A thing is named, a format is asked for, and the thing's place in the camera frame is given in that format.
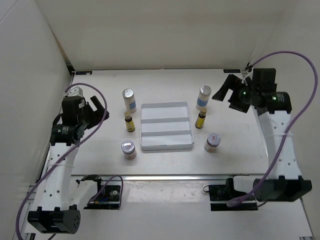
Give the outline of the tall blue-label shaker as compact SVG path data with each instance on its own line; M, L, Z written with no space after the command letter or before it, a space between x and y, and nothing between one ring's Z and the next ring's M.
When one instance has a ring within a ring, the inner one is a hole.
M195 107L198 110L201 110L202 108L207 107L211 93L212 93L212 89L207 85L204 85L199 89L199 94L198 94L196 105L195 105Z
M126 88L123 90L122 96L126 111L130 112L131 114L135 113L137 111L137 107L134 91L130 88Z

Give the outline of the yellow-label sauce bottle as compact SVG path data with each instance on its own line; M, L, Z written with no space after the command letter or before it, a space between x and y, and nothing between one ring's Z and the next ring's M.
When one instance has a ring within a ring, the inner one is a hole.
M195 121L195 127L197 129L202 129L203 126L204 126L204 123L205 123L205 118L206 118L206 114L207 114L207 108L206 107L203 107L198 116L197 116L197 119Z
M126 130L130 133L134 132L136 128L129 111L126 111L124 113L124 120L125 120Z

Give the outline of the white-lid spice jar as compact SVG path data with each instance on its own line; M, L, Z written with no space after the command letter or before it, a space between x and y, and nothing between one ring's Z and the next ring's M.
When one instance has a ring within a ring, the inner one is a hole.
M127 160L133 160L137 155L135 144L131 140L125 140L121 145L121 150Z
M211 133L204 144L204 149L209 153L214 153L221 143L221 136L216 133Z

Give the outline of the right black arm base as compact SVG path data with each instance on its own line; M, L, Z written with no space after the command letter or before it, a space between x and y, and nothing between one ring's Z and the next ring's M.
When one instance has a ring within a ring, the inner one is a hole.
M209 194L210 210L212 212L228 211L257 211L257 202L253 197L249 197L248 202L241 203L234 207L228 207L227 201L245 196L246 193L234 189L233 178L227 178L223 184L210 184L203 187L203 192Z

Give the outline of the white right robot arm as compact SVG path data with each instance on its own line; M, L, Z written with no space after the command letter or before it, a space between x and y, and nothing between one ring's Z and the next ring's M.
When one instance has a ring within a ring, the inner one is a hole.
M247 113L252 108L261 130L268 157L266 176L234 176L225 186L230 200L242 193L259 202L294 202L312 190L312 182L304 179L295 156L291 125L292 105L287 92L277 91L276 70L255 68L252 77L240 79L229 74L212 99L223 101L229 90L229 108Z

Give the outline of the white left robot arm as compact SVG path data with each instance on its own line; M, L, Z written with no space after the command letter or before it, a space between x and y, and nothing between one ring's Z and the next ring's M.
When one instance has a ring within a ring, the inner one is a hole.
M60 124L52 126L50 157L43 196L27 221L42 234L75 234L81 222L81 210L89 200L105 194L98 175L86 176L70 191L72 169L85 130L97 128L109 113L96 96L90 98L93 110L83 96L66 96L62 100Z

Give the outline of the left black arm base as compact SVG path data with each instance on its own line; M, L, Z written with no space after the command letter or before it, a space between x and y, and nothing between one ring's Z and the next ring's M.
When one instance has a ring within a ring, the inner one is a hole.
M122 205L124 180L120 175L113 175L104 181L100 175L90 174L75 181L80 198L77 209L84 210L119 210Z

